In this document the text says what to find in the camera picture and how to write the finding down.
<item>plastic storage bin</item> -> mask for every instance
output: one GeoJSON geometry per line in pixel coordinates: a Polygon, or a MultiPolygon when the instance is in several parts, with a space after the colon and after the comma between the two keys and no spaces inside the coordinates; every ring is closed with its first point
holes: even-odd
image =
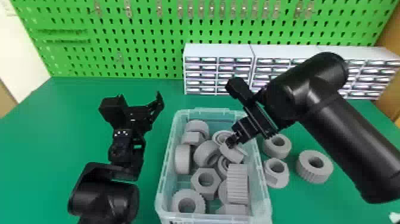
{"type": "Polygon", "coordinates": [[[190,188],[191,176],[177,175],[174,167],[174,150],[180,144],[180,138],[185,131],[185,124],[190,120],[203,120],[209,125],[211,135],[218,130],[230,130],[235,121],[244,116],[246,114],[242,111],[231,111],[225,108],[196,108],[194,110],[180,110],[175,114],[155,198],[155,210],[160,217],[161,223],[272,223],[271,201],[255,139],[242,145],[248,152],[248,156],[245,157],[243,162],[248,165],[250,215],[232,216],[215,214],[215,210],[222,205],[217,198],[214,201],[206,202],[206,211],[209,214],[176,213],[170,211],[173,194],[180,189],[190,188]]]}

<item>green table surface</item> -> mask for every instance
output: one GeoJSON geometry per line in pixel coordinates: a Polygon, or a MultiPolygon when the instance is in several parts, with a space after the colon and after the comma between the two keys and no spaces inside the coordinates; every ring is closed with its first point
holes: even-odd
{"type": "MultiPolygon", "coordinates": [[[[238,101],[183,95],[183,82],[175,80],[50,79],[0,120],[0,223],[76,223],[78,218],[67,213],[71,190],[86,163],[107,162],[111,143],[113,130],[98,112],[101,100],[122,93],[129,105],[147,104],[157,90],[165,109],[145,136],[145,163],[136,182],[140,209],[133,223],[159,223],[154,198],[175,112],[195,107],[241,110],[238,101]]],[[[399,129],[370,101],[350,102],[400,148],[399,129]]],[[[269,189],[274,223],[391,223],[389,213],[400,212],[400,200],[365,203],[336,164],[324,185],[303,181],[295,173],[298,154],[321,146],[299,124],[283,133],[293,144],[285,160],[290,182],[284,189],[269,189]]]]}

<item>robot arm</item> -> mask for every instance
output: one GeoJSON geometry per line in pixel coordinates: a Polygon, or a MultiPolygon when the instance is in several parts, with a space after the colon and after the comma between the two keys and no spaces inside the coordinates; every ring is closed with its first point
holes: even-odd
{"type": "Polygon", "coordinates": [[[273,79],[253,94],[240,78],[228,93],[248,117],[236,122],[226,143],[233,147],[259,133],[269,138],[295,122],[330,154],[368,203],[400,197],[400,152],[339,94],[348,77],[340,56],[324,52],[273,79]]]}

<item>green pegboard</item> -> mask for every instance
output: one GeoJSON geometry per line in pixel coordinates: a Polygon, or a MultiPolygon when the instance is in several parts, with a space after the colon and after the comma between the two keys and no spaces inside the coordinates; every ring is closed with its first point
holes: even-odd
{"type": "Polygon", "coordinates": [[[182,79],[186,42],[374,45],[398,0],[11,2],[52,76],[182,79]]]}

